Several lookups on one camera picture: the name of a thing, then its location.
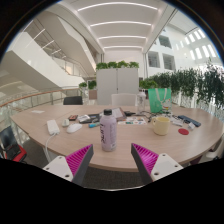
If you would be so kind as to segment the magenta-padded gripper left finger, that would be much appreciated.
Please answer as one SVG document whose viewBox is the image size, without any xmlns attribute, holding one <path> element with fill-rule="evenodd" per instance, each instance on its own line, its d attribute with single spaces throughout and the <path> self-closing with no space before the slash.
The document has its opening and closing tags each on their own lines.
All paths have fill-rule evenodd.
<svg viewBox="0 0 224 224">
<path fill-rule="evenodd" d="M 57 156 L 44 170 L 81 186 L 93 154 L 93 145 L 90 144 L 68 156 Z"/>
</svg>

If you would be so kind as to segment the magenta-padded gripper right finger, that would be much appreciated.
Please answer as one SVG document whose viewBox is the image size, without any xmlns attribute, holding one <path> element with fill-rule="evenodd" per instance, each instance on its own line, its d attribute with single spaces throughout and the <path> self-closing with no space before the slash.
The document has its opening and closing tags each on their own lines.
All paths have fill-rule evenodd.
<svg viewBox="0 0 224 224">
<path fill-rule="evenodd" d="M 182 169 L 182 166 L 168 154 L 157 154 L 135 143 L 131 144 L 131 154 L 144 185 Z"/>
</svg>

